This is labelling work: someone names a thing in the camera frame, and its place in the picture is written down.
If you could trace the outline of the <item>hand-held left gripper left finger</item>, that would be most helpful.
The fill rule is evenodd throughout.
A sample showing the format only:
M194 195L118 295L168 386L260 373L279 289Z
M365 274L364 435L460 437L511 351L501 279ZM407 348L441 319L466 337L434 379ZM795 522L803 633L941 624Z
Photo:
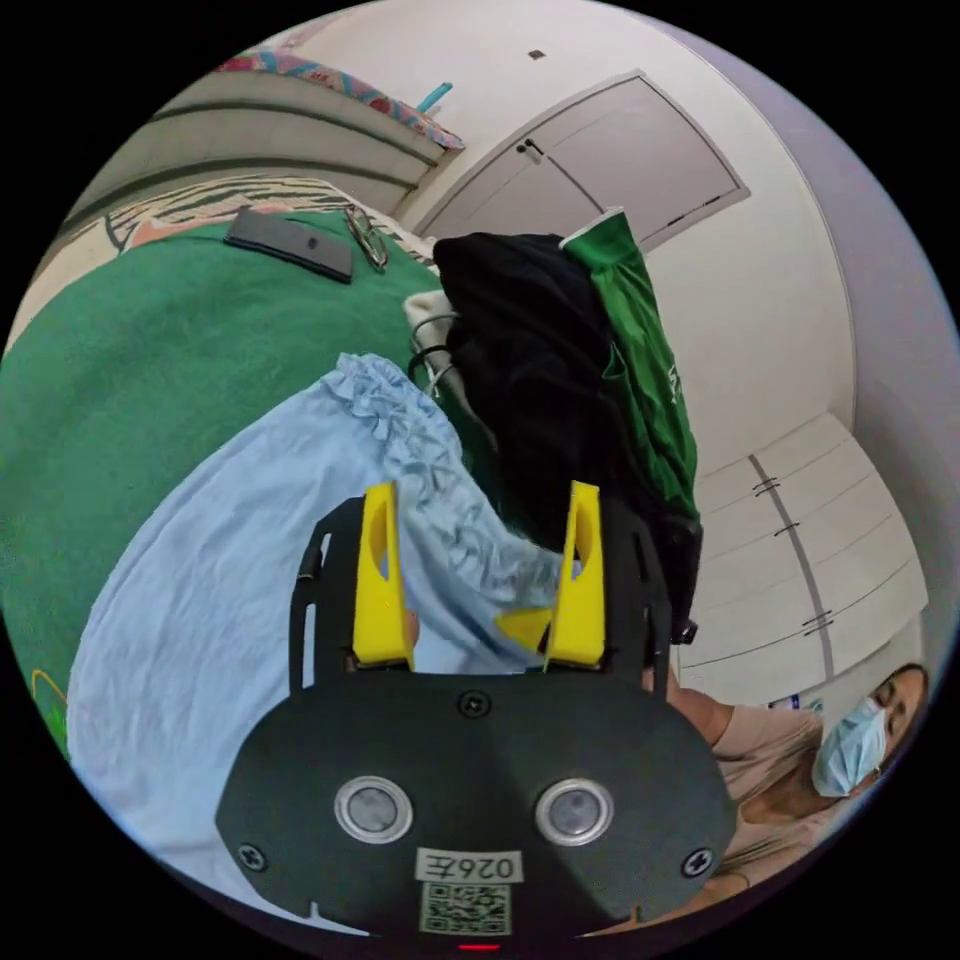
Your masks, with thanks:
M412 669L415 631L401 571L395 484L363 498L352 654L360 668Z

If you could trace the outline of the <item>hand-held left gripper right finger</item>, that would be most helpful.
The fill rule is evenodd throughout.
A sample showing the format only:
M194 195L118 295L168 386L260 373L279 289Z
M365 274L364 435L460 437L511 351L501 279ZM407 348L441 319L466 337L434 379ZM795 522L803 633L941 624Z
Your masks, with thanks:
M605 585L599 489L571 487L560 578L550 607L495 618L499 631L542 656L545 669L599 669L605 656Z

